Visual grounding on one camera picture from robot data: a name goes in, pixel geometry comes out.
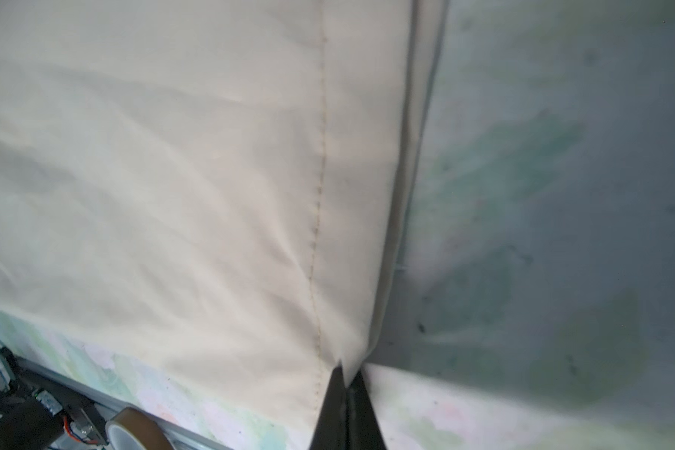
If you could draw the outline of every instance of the pastel painted surface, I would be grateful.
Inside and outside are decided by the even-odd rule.
[[[447,148],[420,169],[411,230],[485,227],[511,204],[555,178],[555,159],[580,141],[583,126],[543,111],[526,121],[501,121],[467,145]]]
[[[530,390],[558,405],[589,405],[639,378],[647,362],[636,294],[578,311],[532,363]]]
[[[19,356],[231,449],[287,448],[284,427],[205,397],[134,358],[77,342],[2,312],[0,339]]]
[[[420,322],[427,333],[490,327],[504,318],[512,288],[510,252],[501,247],[461,265],[424,296]]]
[[[462,438],[455,433],[435,429],[429,418],[411,422],[409,432],[420,442],[424,450],[457,449],[463,443]]]
[[[561,427],[518,450],[675,450],[675,425],[634,423]]]

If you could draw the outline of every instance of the cable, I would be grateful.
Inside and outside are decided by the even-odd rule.
[[[68,417],[66,415],[63,415],[63,428],[65,429],[65,433],[67,434],[67,436],[70,437],[73,441],[77,441],[80,442],[81,444],[87,445],[98,444],[98,441],[84,441],[79,436],[75,435],[70,429],[70,424],[68,424]]]

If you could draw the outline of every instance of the fabric seam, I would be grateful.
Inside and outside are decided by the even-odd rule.
[[[325,34],[325,0],[320,0],[319,3],[319,29],[320,29],[320,91],[321,91],[321,133],[320,146],[322,148],[322,161],[320,163],[320,178],[317,185],[317,211],[315,213],[315,238],[312,242],[312,257],[310,258],[310,271],[308,275],[308,289],[310,295],[310,302],[312,303],[312,311],[315,314],[315,352],[317,356],[317,378],[315,382],[315,414],[320,408],[320,388],[323,381],[323,332],[320,329],[320,315],[317,312],[317,303],[315,301],[315,284],[313,282],[315,275],[315,254],[317,253],[317,239],[320,236],[320,210],[323,204],[323,182],[325,179],[325,165],[327,162],[327,83],[325,74],[325,43],[327,36]]]

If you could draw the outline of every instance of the green paint smudge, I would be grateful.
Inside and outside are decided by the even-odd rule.
[[[287,447],[287,433],[281,426],[266,426],[259,430],[260,450],[285,450]]]
[[[501,121],[469,144],[444,150],[419,176],[411,230],[483,230],[549,185],[554,161],[583,132],[577,122],[542,112],[528,121]]]
[[[520,450],[675,450],[675,425],[585,424],[562,427]]]
[[[492,326],[503,320],[512,288],[510,249],[505,246],[461,265],[430,289],[420,322],[426,333]]]
[[[15,326],[11,317],[0,311],[0,341],[13,353],[24,356],[23,353],[26,351],[21,348],[22,345],[18,345],[21,336],[22,332]]]
[[[530,391],[558,406],[579,408],[634,382],[647,360],[639,319],[631,289],[576,313],[531,364]]]
[[[452,450],[463,443],[463,439],[455,433],[435,429],[432,421],[426,417],[410,422],[408,430],[423,450]]]
[[[126,355],[113,355],[113,362],[115,363],[115,373],[120,380],[125,384],[128,391],[135,396],[135,393],[140,389],[135,367],[132,365],[132,359]]]
[[[135,394],[116,371],[98,365],[82,348],[75,347],[70,341],[65,341],[64,345],[70,356],[67,363],[75,373],[74,380],[119,400],[137,403]]]

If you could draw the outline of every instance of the stain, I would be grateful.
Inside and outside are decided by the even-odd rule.
[[[582,62],[585,66],[592,67],[600,59],[600,54],[594,48],[588,48],[582,54]]]
[[[434,285],[425,296],[420,323],[440,333],[501,322],[513,288],[510,255],[508,247],[500,247]]]
[[[499,390],[505,384],[500,356],[480,346],[418,344],[410,370],[458,384]]]
[[[543,111],[526,121],[497,122],[466,145],[444,149],[421,169],[411,230],[447,235],[494,225],[556,178],[554,163],[584,131],[576,121]]]
[[[450,431],[436,429],[426,417],[411,421],[407,429],[423,450],[454,450],[463,443],[462,437]]]
[[[513,46],[566,48],[583,36],[619,36],[675,23],[675,0],[527,0],[506,4],[498,12],[477,7],[471,13],[481,25],[510,33]]]
[[[507,246],[507,249],[513,252],[513,254],[522,261],[522,263],[526,266],[530,266],[533,263],[533,257],[532,255],[528,255],[527,253],[523,253],[520,250],[518,250],[517,247],[513,246],[512,244]]]
[[[646,360],[639,302],[626,289],[573,314],[531,364],[528,386],[555,406],[580,408],[637,380]]]
[[[585,423],[560,427],[519,450],[675,450],[675,425]]]

